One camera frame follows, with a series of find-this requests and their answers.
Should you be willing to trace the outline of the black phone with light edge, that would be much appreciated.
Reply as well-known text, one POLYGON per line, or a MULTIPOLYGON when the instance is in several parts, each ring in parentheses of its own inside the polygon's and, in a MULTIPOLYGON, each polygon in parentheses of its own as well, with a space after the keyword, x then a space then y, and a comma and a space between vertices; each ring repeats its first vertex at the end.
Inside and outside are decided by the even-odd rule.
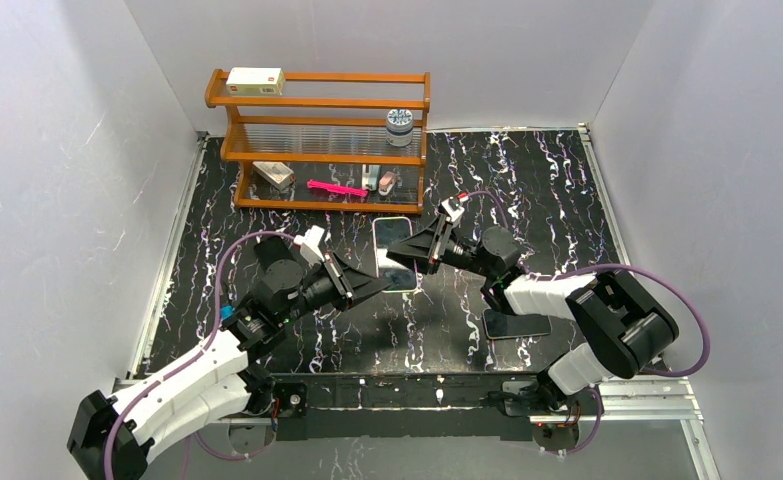
POLYGON ((539 337, 552 333, 551 320, 546 315, 509 315, 487 309, 483 312, 482 321, 486 337, 490 340, 539 337))

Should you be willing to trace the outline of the black phone case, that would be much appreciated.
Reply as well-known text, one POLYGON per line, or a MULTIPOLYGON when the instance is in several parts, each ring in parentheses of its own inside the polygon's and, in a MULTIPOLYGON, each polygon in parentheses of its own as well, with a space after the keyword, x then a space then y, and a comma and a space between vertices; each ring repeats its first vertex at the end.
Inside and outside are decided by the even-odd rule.
POLYGON ((275 262, 293 260, 293 255, 286 241, 278 236, 264 238, 253 246, 253 252, 262 271, 266 271, 275 262))

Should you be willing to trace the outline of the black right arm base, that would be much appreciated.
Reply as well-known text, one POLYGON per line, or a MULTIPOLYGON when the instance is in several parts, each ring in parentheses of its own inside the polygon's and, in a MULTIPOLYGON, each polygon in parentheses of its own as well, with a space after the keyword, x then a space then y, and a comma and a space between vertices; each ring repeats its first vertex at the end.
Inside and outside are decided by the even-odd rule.
POLYGON ((564 394, 542 375, 503 382, 485 401, 507 417, 529 419, 538 449, 562 458, 583 450, 595 438, 605 413, 597 386, 564 394))

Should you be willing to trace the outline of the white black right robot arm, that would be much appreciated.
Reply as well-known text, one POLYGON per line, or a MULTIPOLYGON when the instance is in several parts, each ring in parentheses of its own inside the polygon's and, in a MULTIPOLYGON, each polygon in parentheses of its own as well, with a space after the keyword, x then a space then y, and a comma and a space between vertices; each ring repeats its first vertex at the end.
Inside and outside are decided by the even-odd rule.
POLYGON ((537 280, 521 267, 521 251, 503 227, 486 230, 471 244, 443 218, 390 244, 386 256, 422 274, 449 265, 483 277, 483 313, 491 339, 533 336, 553 319, 571 320, 584 341, 504 399, 556 409, 587 387, 629 379, 679 335, 673 317, 624 267, 537 280))

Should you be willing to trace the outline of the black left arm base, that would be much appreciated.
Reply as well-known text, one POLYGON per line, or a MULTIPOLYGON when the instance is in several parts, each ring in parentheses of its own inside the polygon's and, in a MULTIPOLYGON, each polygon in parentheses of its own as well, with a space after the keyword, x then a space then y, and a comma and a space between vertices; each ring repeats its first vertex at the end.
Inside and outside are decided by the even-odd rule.
POLYGON ((247 399, 229 416, 228 439, 239 458, 253 459, 278 440, 282 419, 299 419, 307 410, 307 386, 277 380, 259 363, 238 373, 247 399))

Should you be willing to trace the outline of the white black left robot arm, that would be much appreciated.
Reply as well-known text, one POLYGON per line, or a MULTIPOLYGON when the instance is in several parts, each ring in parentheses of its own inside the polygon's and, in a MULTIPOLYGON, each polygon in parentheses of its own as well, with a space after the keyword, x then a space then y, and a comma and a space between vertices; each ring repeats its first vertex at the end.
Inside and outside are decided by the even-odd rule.
POLYGON ((387 285, 334 252, 310 269, 289 253, 265 263, 234 312, 200 345, 128 388, 84 397, 68 452, 89 479, 141 478, 170 446, 271 390, 258 361, 283 341, 287 323, 326 306, 346 311, 387 285))

